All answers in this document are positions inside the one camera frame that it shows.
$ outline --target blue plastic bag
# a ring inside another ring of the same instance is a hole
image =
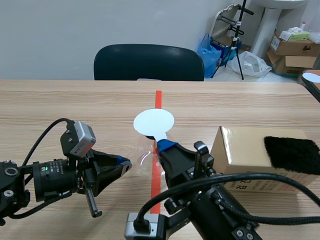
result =
[[[220,58],[221,51],[216,50],[210,45],[209,33],[206,33],[198,47],[197,53],[202,58],[204,64],[204,77],[209,79],[217,68],[217,61]]]

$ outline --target black sponge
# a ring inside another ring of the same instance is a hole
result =
[[[275,168],[320,175],[320,149],[314,141],[266,136],[264,146]]]

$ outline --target red tape line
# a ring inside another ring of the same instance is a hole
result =
[[[155,108],[162,108],[162,91],[155,91]],[[156,141],[153,144],[153,155],[152,155],[152,175],[151,175],[151,198],[161,193],[161,165],[156,156],[155,149]],[[161,213],[161,204],[153,206],[150,210],[151,214]]]

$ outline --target wooden table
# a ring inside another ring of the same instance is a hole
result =
[[[162,90],[162,107],[175,117],[169,135],[187,148],[193,149],[193,143],[201,140],[211,149],[221,125],[302,129],[320,145],[320,104],[298,84],[1,80],[2,161],[21,165],[43,130],[54,120],[66,117],[93,128],[97,138],[94,149],[122,155],[133,162],[130,172],[96,198],[103,211],[101,217],[92,218],[85,197],[74,194],[28,218],[6,218],[1,239],[123,240],[127,214],[138,212],[150,199],[151,178],[139,173],[136,147],[141,137],[133,129],[133,120],[138,113],[154,107],[156,90]],[[30,162],[63,158],[60,136],[64,130],[65,125],[60,123],[50,131]],[[320,181],[309,187],[320,196]],[[35,202],[33,183],[28,189],[32,194],[29,209],[39,203]],[[320,209],[301,193],[233,194],[254,215],[320,216]],[[318,240],[320,228],[317,224],[261,225],[258,233],[264,240]],[[188,224],[170,239],[201,238]]]

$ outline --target white plastic bag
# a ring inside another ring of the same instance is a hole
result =
[[[311,31],[308,39],[315,44],[320,44],[320,31]]]
[[[239,54],[240,65],[242,73],[252,77],[262,77],[266,75],[272,67],[268,66],[266,62],[260,57],[245,51]],[[235,56],[231,61],[226,64],[227,69],[240,73],[237,57]]]

